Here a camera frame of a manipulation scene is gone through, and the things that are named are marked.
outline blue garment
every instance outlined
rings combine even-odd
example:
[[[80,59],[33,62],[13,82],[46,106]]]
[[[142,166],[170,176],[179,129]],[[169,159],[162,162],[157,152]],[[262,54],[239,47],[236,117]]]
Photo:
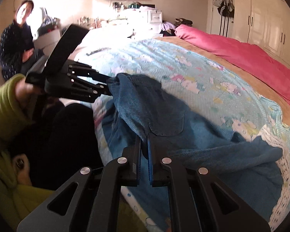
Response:
[[[261,137],[246,142],[239,133],[224,130],[193,112],[183,101],[166,93],[161,84],[145,75],[118,74],[108,81],[113,101],[102,122],[108,147],[114,158],[135,141],[146,141],[149,133],[172,143],[168,150],[184,166],[207,167],[237,195],[269,221],[281,195],[282,176],[275,161],[280,148]],[[147,160],[141,158],[141,181],[129,188],[142,208],[163,230],[169,217],[165,187],[149,185]]]

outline lace trim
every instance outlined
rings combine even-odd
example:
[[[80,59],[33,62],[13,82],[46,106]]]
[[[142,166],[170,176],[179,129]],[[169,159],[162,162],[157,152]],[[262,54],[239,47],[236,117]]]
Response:
[[[276,161],[276,164],[281,171],[284,184],[282,186],[281,196],[278,199],[277,205],[273,208],[269,222],[271,231],[274,231],[286,217],[286,210],[290,201],[290,153],[286,144],[278,137],[272,135],[266,125],[261,128],[257,136],[261,136],[262,140],[266,141],[269,145],[279,147],[283,151],[282,157]]]

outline green sleeve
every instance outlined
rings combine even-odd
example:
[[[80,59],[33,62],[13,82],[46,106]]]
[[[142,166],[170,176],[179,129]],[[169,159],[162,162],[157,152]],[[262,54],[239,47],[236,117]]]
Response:
[[[17,74],[0,88],[0,152],[32,121],[23,113],[15,98],[15,85],[24,78]]]

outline pink blanket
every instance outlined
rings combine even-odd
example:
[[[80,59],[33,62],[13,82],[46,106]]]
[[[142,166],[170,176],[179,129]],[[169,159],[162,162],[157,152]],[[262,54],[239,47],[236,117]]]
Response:
[[[227,60],[260,79],[290,105],[290,69],[271,58],[259,46],[210,35],[186,25],[179,26],[175,33],[179,38]]]

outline white wardrobe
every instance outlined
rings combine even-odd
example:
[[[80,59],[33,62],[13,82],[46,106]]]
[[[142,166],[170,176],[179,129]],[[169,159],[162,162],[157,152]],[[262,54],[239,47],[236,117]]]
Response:
[[[235,0],[232,37],[290,68],[290,8],[284,0]]]

